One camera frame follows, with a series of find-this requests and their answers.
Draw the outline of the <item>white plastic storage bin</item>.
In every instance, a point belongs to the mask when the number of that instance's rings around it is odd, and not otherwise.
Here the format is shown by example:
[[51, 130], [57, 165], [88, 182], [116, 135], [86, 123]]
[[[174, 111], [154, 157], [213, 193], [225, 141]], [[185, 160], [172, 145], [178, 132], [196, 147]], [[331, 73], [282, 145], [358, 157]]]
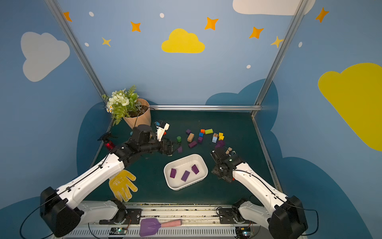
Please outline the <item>white plastic storage bin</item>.
[[163, 170], [168, 187], [174, 191], [204, 180], [208, 171], [204, 159], [199, 154], [191, 154], [172, 161]]

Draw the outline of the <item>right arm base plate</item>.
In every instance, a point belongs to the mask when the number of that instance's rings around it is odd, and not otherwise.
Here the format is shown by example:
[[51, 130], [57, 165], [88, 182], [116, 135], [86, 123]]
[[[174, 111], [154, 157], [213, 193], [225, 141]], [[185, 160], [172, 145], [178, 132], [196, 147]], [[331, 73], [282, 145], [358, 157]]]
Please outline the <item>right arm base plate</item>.
[[257, 223], [245, 220], [237, 210], [233, 208], [218, 207], [216, 210], [220, 224], [245, 224], [250, 225]]

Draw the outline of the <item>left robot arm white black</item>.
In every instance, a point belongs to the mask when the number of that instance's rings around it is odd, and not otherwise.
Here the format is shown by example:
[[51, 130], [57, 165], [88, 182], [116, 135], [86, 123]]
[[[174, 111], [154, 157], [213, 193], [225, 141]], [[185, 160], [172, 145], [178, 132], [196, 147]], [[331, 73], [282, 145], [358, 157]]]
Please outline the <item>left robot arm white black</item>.
[[39, 214], [53, 235], [61, 238], [78, 225], [92, 222], [123, 224], [128, 219], [128, 213], [120, 201], [113, 199], [92, 206], [83, 203], [83, 200], [105, 181], [136, 162], [141, 155], [157, 151], [171, 156], [175, 143], [163, 137], [169, 127], [168, 123], [158, 122], [154, 132], [149, 125], [136, 126], [128, 141], [111, 149], [88, 171], [57, 189], [45, 189], [40, 195]]

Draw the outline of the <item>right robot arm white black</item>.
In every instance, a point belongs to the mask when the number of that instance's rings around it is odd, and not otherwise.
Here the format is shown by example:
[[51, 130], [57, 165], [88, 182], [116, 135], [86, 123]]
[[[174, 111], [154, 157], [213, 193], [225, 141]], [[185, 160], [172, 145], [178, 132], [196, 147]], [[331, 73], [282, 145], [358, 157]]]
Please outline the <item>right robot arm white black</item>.
[[215, 162], [213, 174], [227, 182], [240, 182], [263, 205], [239, 202], [236, 207], [239, 217], [267, 228], [274, 239], [297, 239], [307, 231], [304, 208], [297, 197], [289, 197], [271, 186], [236, 153], [227, 153], [219, 147], [210, 154]]

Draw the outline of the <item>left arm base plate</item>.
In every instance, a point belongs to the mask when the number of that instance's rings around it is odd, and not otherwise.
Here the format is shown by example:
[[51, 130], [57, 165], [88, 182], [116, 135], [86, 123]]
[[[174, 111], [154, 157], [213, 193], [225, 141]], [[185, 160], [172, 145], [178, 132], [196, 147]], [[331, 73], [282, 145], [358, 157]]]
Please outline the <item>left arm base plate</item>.
[[100, 220], [100, 225], [139, 225], [142, 209], [119, 209], [116, 215], [110, 220]]

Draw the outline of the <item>purple brick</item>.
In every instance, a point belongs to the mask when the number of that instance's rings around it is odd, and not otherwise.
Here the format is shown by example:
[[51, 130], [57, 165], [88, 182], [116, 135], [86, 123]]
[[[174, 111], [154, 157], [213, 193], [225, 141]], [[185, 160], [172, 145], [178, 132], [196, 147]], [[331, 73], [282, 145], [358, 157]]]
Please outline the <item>purple brick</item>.
[[189, 176], [190, 176], [190, 172], [186, 170], [186, 171], [184, 172], [184, 174], [182, 175], [181, 180], [182, 180], [183, 182], [186, 182]]
[[170, 178], [174, 179], [176, 177], [176, 174], [177, 174], [177, 170], [172, 168], [170, 171]]
[[193, 148], [196, 145], [198, 145], [198, 143], [196, 141], [192, 141], [191, 143], [189, 143], [189, 148]]

